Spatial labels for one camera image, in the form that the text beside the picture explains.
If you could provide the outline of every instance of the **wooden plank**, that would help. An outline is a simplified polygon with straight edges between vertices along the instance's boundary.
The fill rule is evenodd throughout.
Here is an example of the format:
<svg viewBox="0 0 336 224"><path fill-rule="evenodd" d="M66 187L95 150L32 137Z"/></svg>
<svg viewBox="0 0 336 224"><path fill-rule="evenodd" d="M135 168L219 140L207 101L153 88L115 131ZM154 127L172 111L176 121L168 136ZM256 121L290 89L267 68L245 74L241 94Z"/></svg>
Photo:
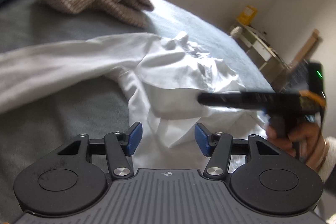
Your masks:
<svg viewBox="0 0 336 224"><path fill-rule="evenodd" d="M309 53L309 51L314 47L315 43L318 40L320 35L320 31L317 29L313 30L310 38L303 45L303 47L299 50L299 52L294 57L293 61L289 65L289 70L293 71L295 67L305 58L305 56Z"/></svg>

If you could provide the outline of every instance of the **bed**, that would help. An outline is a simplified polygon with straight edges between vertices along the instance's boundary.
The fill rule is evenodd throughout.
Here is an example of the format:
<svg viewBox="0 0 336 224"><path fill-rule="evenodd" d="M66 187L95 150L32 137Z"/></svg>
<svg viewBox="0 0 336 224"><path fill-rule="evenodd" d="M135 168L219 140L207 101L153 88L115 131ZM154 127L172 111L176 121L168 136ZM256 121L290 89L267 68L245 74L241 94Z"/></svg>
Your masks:
<svg viewBox="0 0 336 224"><path fill-rule="evenodd" d="M36 0L10 0L0 5L0 52L132 32L173 38L186 31L190 41L235 70L248 90L272 90L244 51L225 33L164 0L152 2L155 10L146 13L148 27L139 29L99 11L67 15ZM80 82L0 115L0 221L13 222L21 213L12 185L22 169L80 133L102 138L128 126L127 100L118 84L104 77ZM100 158L95 161L103 170L106 168Z"/></svg>

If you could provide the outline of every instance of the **green led indicator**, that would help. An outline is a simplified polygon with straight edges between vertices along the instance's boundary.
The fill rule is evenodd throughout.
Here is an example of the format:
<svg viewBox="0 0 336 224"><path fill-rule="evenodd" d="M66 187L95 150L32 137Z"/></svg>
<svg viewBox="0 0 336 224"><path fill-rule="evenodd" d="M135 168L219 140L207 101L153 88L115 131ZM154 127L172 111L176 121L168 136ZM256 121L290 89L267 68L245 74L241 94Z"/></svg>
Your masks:
<svg viewBox="0 0 336 224"><path fill-rule="evenodd" d="M319 77L322 79L322 74L318 70L316 72L319 75Z"/></svg>

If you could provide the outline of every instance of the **gray blanket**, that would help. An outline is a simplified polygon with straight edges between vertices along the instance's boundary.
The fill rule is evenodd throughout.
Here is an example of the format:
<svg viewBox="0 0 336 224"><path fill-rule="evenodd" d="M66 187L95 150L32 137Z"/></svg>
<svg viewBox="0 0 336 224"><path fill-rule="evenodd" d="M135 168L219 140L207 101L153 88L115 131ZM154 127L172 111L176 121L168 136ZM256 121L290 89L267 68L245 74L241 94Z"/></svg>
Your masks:
<svg viewBox="0 0 336 224"><path fill-rule="evenodd" d="M223 58L249 90L271 90L256 66L225 33L164 0L151 1L155 10L146 13L149 27L143 30L103 12L68 15L38 5L36 0L11 0L0 6L0 52L101 35L146 31L173 38L186 31L191 41L213 57ZM21 213L12 186L25 167L80 133L102 138L127 127L127 100L118 85L104 77L0 115L0 220L13 222ZM103 158L97 156L93 162L107 171Z"/></svg>

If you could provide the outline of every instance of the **mattress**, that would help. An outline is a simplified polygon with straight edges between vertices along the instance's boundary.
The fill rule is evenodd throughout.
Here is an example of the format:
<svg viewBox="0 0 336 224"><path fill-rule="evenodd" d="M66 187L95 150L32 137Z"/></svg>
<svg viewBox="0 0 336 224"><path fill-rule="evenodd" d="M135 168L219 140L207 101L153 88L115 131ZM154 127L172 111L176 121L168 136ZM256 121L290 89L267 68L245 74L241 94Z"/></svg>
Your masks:
<svg viewBox="0 0 336 224"><path fill-rule="evenodd" d="M146 13L148 27L139 29L99 11L67 15L36 0L11 0L0 6L0 52L132 32L173 38L186 31L190 41L235 70L248 90L272 90L244 51L224 32L164 0L152 2L155 10ZM13 222L21 213L12 186L25 167L78 134L102 138L128 126L127 100L118 84L104 77L80 82L0 115L0 220ZM95 156L93 163L107 171L101 156Z"/></svg>

